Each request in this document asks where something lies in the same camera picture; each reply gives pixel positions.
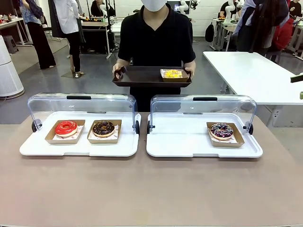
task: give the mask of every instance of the cardboard box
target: cardboard box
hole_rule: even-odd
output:
[[[119,129],[118,129],[118,138],[117,138],[116,140],[91,140],[91,139],[89,138],[89,135],[90,135],[91,131],[93,130],[94,125],[95,125],[97,122],[100,122],[100,121],[112,122],[112,123],[114,124],[114,126],[119,125]],[[119,140],[120,131],[121,131],[121,126],[122,126],[122,120],[95,120],[95,121],[93,122],[93,124],[91,125],[91,127],[90,127],[89,133],[88,133],[88,135],[87,135],[87,139],[88,139],[89,142],[92,143],[92,144],[104,144],[104,143],[116,144],[116,143],[118,143],[118,140]]]
[[[85,120],[68,120],[68,121],[76,122],[78,126],[83,126],[76,139],[74,139],[74,140],[53,140],[54,136],[56,135],[55,129],[56,129],[57,125],[60,124],[61,122],[64,122],[64,121],[67,121],[67,120],[57,121],[56,124],[52,127],[52,129],[47,134],[45,140],[49,144],[76,144],[76,143],[78,143],[78,141],[80,139],[80,136],[81,136],[81,134],[83,132],[83,129],[84,129]]]
[[[163,79],[163,82],[187,82],[189,79],[189,75],[184,71],[184,70],[178,70],[182,71],[182,77],[181,78],[165,78],[164,72],[167,71],[168,69],[161,69],[160,73]]]
[[[206,122],[207,124],[207,131],[208,131],[208,134],[209,134],[209,137],[210,137],[210,140],[212,142],[212,145],[214,147],[227,147],[227,148],[239,148],[241,147],[245,142],[244,142],[244,139],[241,135],[241,133],[239,132],[238,128],[236,127],[236,125],[234,123],[225,123],[229,126],[232,127],[233,129],[233,135],[236,139],[236,143],[226,143],[226,142],[217,142],[217,141],[214,141],[212,138],[212,135],[210,133],[210,128],[212,127],[212,125],[214,124],[217,124],[217,123],[225,123],[225,122]]]

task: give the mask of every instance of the white tray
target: white tray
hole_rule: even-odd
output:
[[[207,132],[206,122],[234,123],[245,144],[240,148],[214,147]],[[240,117],[232,113],[154,113],[152,124],[155,128],[147,135],[146,150],[154,157],[258,158],[263,154],[255,138],[244,131]]]
[[[84,130],[77,144],[51,145],[45,137],[57,120],[86,120]],[[122,126],[117,144],[91,144],[87,135],[94,120],[122,120]],[[135,121],[141,123],[137,114]],[[20,153],[27,156],[103,156],[128,157],[136,153],[139,135],[133,130],[132,113],[87,113],[87,112],[54,112],[50,114],[41,130],[34,132],[20,147]]]

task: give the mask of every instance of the red jacket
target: red jacket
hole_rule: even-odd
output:
[[[277,49],[282,50],[289,44],[293,34],[293,23],[294,19],[289,18],[289,20],[282,27],[276,27],[276,32],[274,34],[272,43],[277,47]]]

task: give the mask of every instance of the shirt collar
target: shirt collar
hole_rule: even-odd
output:
[[[171,26],[171,25],[174,25],[175,24],[175,12],[171,9],[171,6],[170,4],[168,3],[165,3],[165,5],[169,8],[169,14],[167,16],[167,18],[163,21],[162,25],[160,26]],[[141,10],[140,12],[138,13],[139,14],[139,26],[141,28],[144,28],[145,26],[148,26],[144,19],[143,19],[143,12],[144,12],[144,6],[141,7]]]

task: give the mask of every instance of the white face mask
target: white face mask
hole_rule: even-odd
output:
[[[167,0],[141,0],[144,7],[151,12],[157,12],[165,5]]]

